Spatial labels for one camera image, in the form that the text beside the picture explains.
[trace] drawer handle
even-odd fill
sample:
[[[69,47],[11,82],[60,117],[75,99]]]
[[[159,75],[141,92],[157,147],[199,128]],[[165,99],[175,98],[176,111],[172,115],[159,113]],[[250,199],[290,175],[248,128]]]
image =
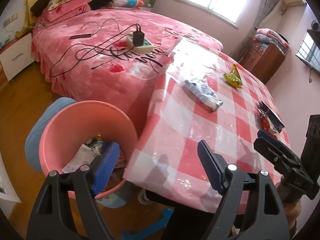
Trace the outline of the drawer handle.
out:
[[[15,61],[16,59],[18,59],[19,57],[21,57],[23,55],[23,53],[20,53],[17,57],[15,57],[12,61]]]

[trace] red and white tablecloth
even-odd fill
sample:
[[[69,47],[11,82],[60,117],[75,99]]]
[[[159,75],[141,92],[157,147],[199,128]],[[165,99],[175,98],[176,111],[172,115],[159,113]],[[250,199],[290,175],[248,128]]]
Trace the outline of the red and white tablecloth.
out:
[[[228,163],[246,172],[265,169],[274,183],[279,182],[280,174],[253,149],[261,129],[256,103],[262,100],[280,116],[267,87],[229,56],[185,39],[169,60],[156,84],[147,125],[124,178],[186,206],[215,212],[221,196],[211,188],[197,155],[197,143],[206,140]],[[237,64],[242,89],[231,87],[223,77],[233,64]],[[224,104],[216,112],[183,85],[190,77],[202,79],[217,92]],[[285,130],[278,139],[290,146]],[[239,212],[244,212],[246,199],[244,194]]]

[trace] wall outlet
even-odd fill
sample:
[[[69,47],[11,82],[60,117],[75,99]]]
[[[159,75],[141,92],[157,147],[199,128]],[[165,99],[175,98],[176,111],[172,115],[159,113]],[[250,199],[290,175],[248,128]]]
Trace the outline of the wall outlet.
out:
[[[3,28],[8,26],[10,23],[12,23],[13,21],[15,21],[16,19],[18,19],[18,14],[14,14],[12,15],[10,18],[6,19],[3,23],[2,26]]]

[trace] silver bolt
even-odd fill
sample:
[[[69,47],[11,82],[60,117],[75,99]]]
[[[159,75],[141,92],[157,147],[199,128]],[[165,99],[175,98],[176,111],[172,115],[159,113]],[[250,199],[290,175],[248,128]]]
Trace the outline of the silver bolt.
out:
[[[89,169],[89,165],[82,165],[81,167],[80,167],[80,170],[81,171],[87,171]]]
[[[237,169],[237,166],[235,166],[234,164],[229,164],[228,169],[231,171],[235,171]]]
[[[57,171],[50,171],[50,172],[49,172],[49,176],[50,176],[50,177],[54,177],[54,176],[57,175],[57,173],[58,173]]]
[[[265,170],[261,170],[260,172],[261,172],[261,174],[262,174],[263,176],[268,176],[268,175],[269,175],[269,172],[267,172],[267,171],[265,171]]]

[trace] window sill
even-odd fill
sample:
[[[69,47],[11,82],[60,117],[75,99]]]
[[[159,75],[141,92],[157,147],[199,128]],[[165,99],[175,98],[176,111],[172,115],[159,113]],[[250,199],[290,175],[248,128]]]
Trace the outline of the window sill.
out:
[[[230,25],[231,25],[232,27],[234,27],[235,29],[237,29],[237,30],[239,29],[238,26],[237,26],[235,23],[230,22],[228,19],[226,19],[226,18],[223,17],[222,15],[220,15],[220,14],[218,14],[218,13],[215,13],[214,11],[209,10],[209,9],[207,9],[207,8],[205,8],[205,7],[202,7],[201,5],[198,5],[198,4],[196,4],[196,3],[189,2],[189,1],[186,1],[186,0],[175,0],[175,1],[182,2],[182,3],[188,4],[188,5],[192,5],[192,6],[194,6],[194,7],[197,7],[197,8],[199,8],[199,9],[201,9],[201,10],[204,10],[204,11],[206,11],[207,13],[213,14],[213,15],[215,15],[216,17],[218,17],[219,19],[221,19],[221,20],[225,21],[226,23],[230,24]]]

